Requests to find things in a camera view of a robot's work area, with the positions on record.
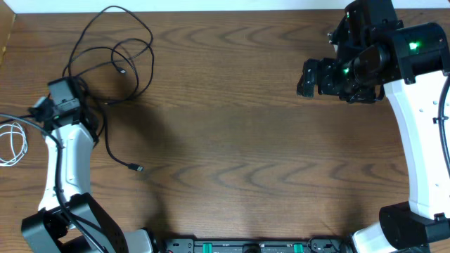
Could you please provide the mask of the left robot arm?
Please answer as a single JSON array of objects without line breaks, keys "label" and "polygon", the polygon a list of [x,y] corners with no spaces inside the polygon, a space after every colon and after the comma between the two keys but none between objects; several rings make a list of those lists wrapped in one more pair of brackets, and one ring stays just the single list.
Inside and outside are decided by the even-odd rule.
[{"label": "left robot arm", "polygon": [[33,252],[152,252],[147,230],[122,231],[91,194],[98,122],[81,84],[64,77],[48,86],[50,96],[30,108],[43,123],[49,161],[38,212],[22,220],[24,239]]}]

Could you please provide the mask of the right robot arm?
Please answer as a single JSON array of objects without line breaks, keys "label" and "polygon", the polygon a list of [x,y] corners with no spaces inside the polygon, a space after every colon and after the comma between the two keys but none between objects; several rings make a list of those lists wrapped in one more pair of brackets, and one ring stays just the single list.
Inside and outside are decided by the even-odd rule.
[{"label": "right robot arm", "polygon": [[391,1],[356,0],[328,34],[336,58],[309,59],[299,96],[388,99],[409,175],[406,202],[381,208],[341,252],[428,252],[449,237],[449,45],[434,22],[405,27]]}]

